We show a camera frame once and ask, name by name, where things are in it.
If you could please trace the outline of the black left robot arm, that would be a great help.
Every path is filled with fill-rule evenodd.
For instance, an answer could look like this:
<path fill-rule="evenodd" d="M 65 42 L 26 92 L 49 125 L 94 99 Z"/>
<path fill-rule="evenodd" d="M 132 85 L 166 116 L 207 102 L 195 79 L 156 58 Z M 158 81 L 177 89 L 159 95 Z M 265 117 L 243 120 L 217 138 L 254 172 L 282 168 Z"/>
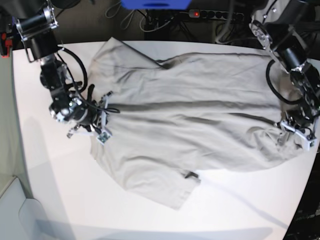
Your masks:
<path fill-rule="evenodd" d="M 280 100 L 293 108 L 285 113 L 285 123 L 294 130 L 305 130 L 320 116 L 320 74 L 308 61 L 308 47 L 295 25 L 313 4 L 312 0 L 255 0 L 249 29 L 270 55 L 270 70 L 279 63 L 289 74 L 301 97 Z"/>

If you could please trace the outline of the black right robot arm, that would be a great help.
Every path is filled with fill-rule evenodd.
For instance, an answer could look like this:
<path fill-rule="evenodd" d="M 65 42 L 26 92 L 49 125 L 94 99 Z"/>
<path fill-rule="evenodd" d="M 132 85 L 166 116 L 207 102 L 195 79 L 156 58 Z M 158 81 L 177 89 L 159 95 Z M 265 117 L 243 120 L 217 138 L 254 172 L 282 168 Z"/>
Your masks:
<path fill-rule="evenodd" d="M 49 0 L 8 0 L 3 8 L 15 19 L 26 52 L 31 52 L 29 62 L 39 61 L 41 84 L 49 90 L 52 104 L 49 112 L 60 123 L 75 123 L 69 131 L 71 137 L 80 127 L 88 132 L 101 134 L 103 120 L 108 112 L 117 109 L 98 105 L 92 99 L 94 85 L 88 84 L 88 75 L 80 58 L 69 49 L 57 44 L 53 30 L 58 27 L 52 4 Z M 59 51 L 72 56 L 79 64 L 83 81 L 76 82 Z"/>

